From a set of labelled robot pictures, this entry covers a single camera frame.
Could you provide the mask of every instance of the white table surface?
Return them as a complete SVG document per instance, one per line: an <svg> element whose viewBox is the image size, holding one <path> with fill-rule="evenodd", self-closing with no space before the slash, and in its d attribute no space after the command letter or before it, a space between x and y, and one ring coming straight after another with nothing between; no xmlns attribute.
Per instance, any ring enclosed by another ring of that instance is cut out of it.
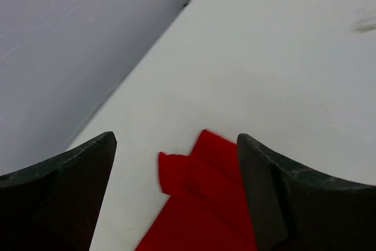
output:
<svg viewBox="0 0 376 251"><path fill-rule="evenodd" d="M376 185L376 0L193 0L72 147L107 130L116 159L91 250L133 250L166 200L156 155L209 128L248 133L340 178Z"/></svg>

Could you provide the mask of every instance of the red fabric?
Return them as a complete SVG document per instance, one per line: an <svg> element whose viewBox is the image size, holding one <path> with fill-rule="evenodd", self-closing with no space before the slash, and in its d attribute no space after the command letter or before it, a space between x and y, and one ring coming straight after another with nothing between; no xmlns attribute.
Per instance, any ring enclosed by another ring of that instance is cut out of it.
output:
<svg viewBox="0 0 376 251"><path fill-rule="evenodd" d="M171 197L136 251L257 250L236 145L204 130L190 156L159 153Z"/></svg>

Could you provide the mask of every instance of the gray wall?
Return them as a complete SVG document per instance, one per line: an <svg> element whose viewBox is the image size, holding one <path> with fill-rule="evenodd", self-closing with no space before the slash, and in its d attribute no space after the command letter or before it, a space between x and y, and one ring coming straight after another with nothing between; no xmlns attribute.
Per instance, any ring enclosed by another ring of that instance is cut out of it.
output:
<svg viewBox="0 0 376 251"><path fill-rule="evenodd" d="M186 0L0 0L0 175L64 151Z"/></svg>

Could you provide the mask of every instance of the fabric fold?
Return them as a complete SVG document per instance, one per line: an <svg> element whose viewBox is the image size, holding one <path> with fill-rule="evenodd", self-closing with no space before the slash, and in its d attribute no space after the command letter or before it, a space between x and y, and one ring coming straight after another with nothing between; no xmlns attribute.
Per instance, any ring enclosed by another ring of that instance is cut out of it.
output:
<svg viewBox="0 0 376 251"><path fill-rule="evenodd" d="M190 156L158 156L170 195L136 251L257 250L236 145L203 130Z"/></svg>

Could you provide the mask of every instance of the white surface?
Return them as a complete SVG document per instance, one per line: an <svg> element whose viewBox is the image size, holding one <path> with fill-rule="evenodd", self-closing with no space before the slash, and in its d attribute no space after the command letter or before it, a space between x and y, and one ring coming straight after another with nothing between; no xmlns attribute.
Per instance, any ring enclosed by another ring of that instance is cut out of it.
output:
<svg viewBox="0 0 376 251"><path fill-rule="evenodd" d="M156 155L209 128L248 133L322 172L376 185L376 0L193 0L73 146L118 146L92 250L133 250L166 197Z"/></svg>
<svg viewBox="0 0 376 251"><path fill-rule="evenodd" d="M0 175L64 151L187 0L0 0Z"/></svg>

